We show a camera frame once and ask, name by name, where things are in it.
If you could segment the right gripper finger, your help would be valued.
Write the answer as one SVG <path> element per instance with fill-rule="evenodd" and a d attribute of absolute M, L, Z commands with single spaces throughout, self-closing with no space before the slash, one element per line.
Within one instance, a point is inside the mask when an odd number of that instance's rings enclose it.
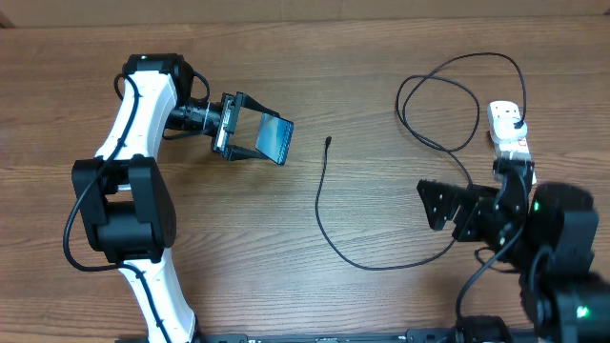
<path fill-rule="evenodd" d="M 494 161 L 493 169 L 502 183 L 495 199 L 496 208 L 510 219 L 525 219 L 529 209 L 534 162 L 501 157 Z"/>
<path fill-rule="evenodd" d="M 433 231 L 442 230 L 446 222 L 454 218 L 458 207 L 469 198 L 466 189 L 434 180 L 421 179 L 417 183 L 417 192 Z"/>

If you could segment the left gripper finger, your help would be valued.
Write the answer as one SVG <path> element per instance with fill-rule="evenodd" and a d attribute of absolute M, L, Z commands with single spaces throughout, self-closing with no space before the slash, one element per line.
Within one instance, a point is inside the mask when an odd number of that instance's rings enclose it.
<path fill-rule="evenodd" d="M 274 117 L 280 117 L 280 114 L 278 112 L 264 107 L 256 100 L 254 100 L 250 95 L 241 91 L 236 94 L 235 103 L 240 108 L 266 113 Z"/>
<path fill-rule="evenodd" d="M 226 146 L 223 150 L 223 157 L 228 161 L 238 161 L 246 159 L 268 159 L 268 157 L 260 151 L 252 151 L 235 145 Z"/>

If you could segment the Samsung Galaxy smartphone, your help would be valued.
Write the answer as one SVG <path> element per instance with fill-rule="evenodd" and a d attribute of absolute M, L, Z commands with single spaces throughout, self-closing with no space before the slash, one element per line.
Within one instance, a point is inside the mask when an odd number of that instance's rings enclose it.
<path fill-rule="evenodd" d="M 263 113 L 255 148 L 277 165 L 283 166 L 287 160 L 293 132 L 292 121 Z"/>

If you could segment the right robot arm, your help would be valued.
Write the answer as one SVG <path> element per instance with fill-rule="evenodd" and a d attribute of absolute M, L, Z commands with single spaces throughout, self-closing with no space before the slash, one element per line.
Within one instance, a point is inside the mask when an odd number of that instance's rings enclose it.
<path fill-rule="evenodd" d="M 498 158 L 498 189 L 422 179 L 417 191 L 433 230 L 453 221 L 456 241 L 484 242 L 493 251 L 484 270 L 497 261 L 514 267 L 535 336 L 551 342 L 606 342 L 609 284 L 591 270 L 599 224 L 594 198 L 565 183 L 534 187 L 534 167 L 531 160 Z"/>

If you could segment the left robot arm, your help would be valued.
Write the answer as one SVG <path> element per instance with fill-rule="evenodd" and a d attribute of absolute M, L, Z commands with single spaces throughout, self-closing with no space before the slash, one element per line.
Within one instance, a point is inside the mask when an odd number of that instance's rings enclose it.
<path fill-rule="evenodd" d="M 105 270 L 127 279 L 146 321 L 148 342 L 204 339 L 173 264 L 176 213 L 157 165 L 166 131 L 174 138 L 207 135 L 212 151 L 228 161 L 271 160 L 285 164 L 294 124 L 244 92 L 218 103 L 192 95 L 203 76 L 177 53 L 133 54 L 117 80 L 121 106 L 94 158 L 71 170 L 77 200 L 63 233 L 63 251 L 81 272 L 90 267 L 71 254 L 71 225 L 83 220 L 91 248 L 108 261 Z"/>

